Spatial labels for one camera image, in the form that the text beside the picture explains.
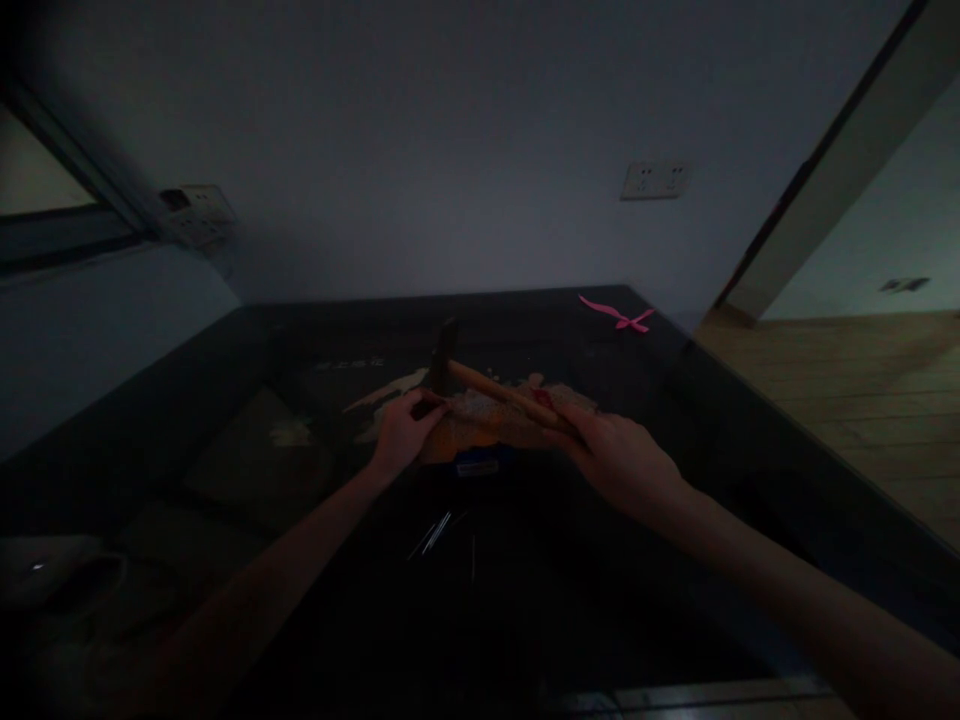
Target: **right hand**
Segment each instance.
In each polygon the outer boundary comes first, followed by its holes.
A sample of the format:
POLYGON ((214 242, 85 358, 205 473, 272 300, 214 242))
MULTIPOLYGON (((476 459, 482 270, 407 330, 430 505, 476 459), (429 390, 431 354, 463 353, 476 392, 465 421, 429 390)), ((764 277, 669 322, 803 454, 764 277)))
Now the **right hand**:
POLYGON ((577 428, 586 445, 553 430, 544 430, 547 440, 569 455, 587 481, 620 512, 651 525, 664 512, 696 497, 676 464, 642 425, 575 405, 558 412, 577 428))

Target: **pink object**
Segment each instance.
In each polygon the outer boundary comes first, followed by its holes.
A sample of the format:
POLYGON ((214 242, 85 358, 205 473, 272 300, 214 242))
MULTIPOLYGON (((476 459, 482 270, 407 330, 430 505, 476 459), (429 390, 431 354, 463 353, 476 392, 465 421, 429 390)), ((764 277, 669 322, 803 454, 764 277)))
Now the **pink object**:
POLYGON ((592 303, 587 300, 583 295, 580 295, 580 302, 586 305, 591 310, 596 310, 597 312, 602 312, 607 315, 613 315, 620 322, 617 323, 617 330, 623 330, 628 325, 636 330, 638 333, 645 333, 650 330, 646 325, 641 325, 640 321, 646 317, 653 315, 653 308, 647 310, 645 313, 637 315, 633 320, 624 317, 621 315, 615 308, 610 307, 609 305, 600 305, 599 303, 592 303))

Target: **hammer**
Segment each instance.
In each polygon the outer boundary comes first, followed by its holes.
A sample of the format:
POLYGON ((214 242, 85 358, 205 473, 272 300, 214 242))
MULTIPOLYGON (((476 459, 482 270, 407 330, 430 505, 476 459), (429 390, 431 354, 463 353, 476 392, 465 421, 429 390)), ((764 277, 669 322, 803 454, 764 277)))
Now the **hammer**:
POLYGON ((561 417, 550 408, 546 408, 540 403, 521 395, 516 390, 506 388, 483 373, 453 360, 451 356, 457 345, 458 331, 459 323, 456 318, 448 319, 440 328, 440 337, 437 340, 437 348, 433 351, 430 374, 428 375, 430 389, 434 393, 441 397, 448 396, 450 394, 448 379, 452 376, 466 387, 473 388, 489 398, 516 405, 528 418, 541 427, 557 430, 577 440, 580 439, 580 433, 577 432, 577 429, 566 418, 561 417))

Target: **power socket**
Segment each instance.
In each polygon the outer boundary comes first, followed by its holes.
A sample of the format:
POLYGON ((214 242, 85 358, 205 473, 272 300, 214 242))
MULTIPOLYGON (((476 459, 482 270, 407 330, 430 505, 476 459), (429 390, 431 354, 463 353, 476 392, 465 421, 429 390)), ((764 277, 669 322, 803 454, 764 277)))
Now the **power socket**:
POLYGON ((627 168, 621 200, 668 200, 683 195, 690 166, 681 160, 640 160, 627 168))
POLYGON ((190 207, 204 220, 217 225, 229 225, 237 221, 237 216, 216 185, 181 185, 180 189, 190 201, 190 207))
POLYGON ((160 225, 174 240, 192 248, 226 241, 223 230, 216 223, 200 217, 192 207, 164 215, 160 218, 160 225))

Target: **window frame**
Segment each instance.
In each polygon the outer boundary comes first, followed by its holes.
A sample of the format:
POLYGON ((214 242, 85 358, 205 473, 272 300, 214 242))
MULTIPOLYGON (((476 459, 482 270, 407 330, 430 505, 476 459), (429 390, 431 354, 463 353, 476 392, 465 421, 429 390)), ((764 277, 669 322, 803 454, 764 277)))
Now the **window frame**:
POLYGON ((19 78, 5 74, 0 102, 94 199, 74 208, 0 217, 0 277, 47 270, 157 240, 146 216, 19 78))

